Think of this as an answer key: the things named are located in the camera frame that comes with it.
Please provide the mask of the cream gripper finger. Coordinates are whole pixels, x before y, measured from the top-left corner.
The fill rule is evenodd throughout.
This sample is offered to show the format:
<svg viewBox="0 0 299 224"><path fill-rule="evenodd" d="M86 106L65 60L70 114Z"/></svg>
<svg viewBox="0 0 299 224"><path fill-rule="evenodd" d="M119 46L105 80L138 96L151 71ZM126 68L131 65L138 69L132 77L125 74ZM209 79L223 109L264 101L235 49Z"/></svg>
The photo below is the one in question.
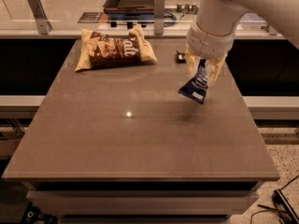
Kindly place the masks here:
<svg viewBox="0 0 299 224"><path fill-rule="evenodd" d="M219 58L209 59L206 62L208 87L212 87L216 83L216 81L220 75L221 69L225 63L225 58L226 58L226 56L223 55Z"/></svg>
<svg viewBox="0 0 299 224"><path fill-rule="evenodd" d="M196 52L194 52L189 45L187 45L185 49L185 61L188 76L191 77L196 73L195 69L197 68L200 61L200 56Z"/></svg>

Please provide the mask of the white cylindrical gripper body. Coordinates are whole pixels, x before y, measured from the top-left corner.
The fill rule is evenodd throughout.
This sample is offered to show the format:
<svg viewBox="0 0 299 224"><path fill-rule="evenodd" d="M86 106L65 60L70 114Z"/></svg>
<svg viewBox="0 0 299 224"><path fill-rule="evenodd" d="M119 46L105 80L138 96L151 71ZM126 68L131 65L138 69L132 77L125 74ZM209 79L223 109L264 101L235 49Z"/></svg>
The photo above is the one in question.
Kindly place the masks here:
<svg viewBox="0 0 299 224"><path fill-rule="evenodd" d="M187 43L198 56L210 60L225 56L235 39L236 23L210 21L200 24L194 20L188 33Z"/></svg>

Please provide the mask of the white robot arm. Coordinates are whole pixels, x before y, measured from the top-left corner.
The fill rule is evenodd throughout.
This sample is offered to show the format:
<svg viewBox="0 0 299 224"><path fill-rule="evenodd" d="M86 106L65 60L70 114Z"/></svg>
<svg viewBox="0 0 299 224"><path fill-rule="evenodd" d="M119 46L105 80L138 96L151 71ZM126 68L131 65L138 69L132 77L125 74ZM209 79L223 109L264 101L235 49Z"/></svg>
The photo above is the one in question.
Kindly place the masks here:
<svg viewBox="0 0 299 224"><path fill-rule="evenodd" d="M299 48L299 0L201 0L187 33L187 67L193 58L205 61L204 84L214 85L232 48L241 18L253 12Z"/></svg>

